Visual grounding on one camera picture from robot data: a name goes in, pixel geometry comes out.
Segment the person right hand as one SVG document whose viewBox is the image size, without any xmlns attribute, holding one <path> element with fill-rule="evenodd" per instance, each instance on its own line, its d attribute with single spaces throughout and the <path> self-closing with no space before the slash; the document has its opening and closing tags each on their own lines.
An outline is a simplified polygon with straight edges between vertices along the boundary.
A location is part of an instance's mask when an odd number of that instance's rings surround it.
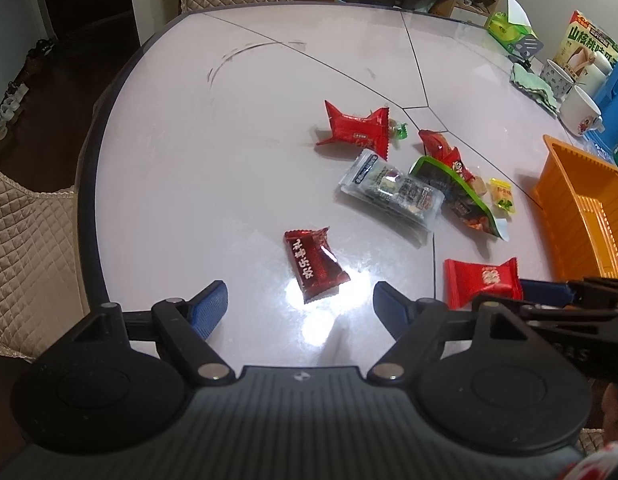
<svg viewBox="0 0 618 480">
<path fill-rule="evenodd" d="M 618 388 L 609 384 L 602 400 L 604 441 L 618 441 Z"/>
</svg>

